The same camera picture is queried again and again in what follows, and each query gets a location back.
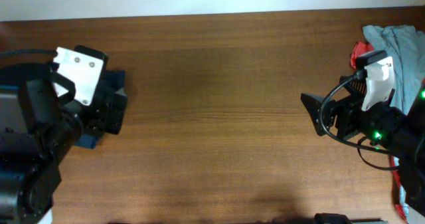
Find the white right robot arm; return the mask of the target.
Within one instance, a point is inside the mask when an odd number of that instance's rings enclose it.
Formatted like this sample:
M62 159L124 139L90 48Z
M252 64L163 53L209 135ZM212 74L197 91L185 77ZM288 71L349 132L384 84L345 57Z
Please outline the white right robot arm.
M424 87L420 87L408 114L403 114L387 101L361 110L366 91L355 85L354 81L340 84L326 97L301 94L317 135L398 158L398 165L387 170L398 174L406 204L424 215ZM338 101L332 99L342 87L349 95Z

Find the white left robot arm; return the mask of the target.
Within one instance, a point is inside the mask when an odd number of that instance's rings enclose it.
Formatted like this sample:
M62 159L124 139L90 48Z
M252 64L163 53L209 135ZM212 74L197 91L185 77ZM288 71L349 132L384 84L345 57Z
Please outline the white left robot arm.
M75 82L49 64L21 63L1 69L1 222L38 223L53 206L59 165L72 146L93 149L105 133L119 134L128 98L125 72L106 70L94 103L72 94L59 98L55 84Z

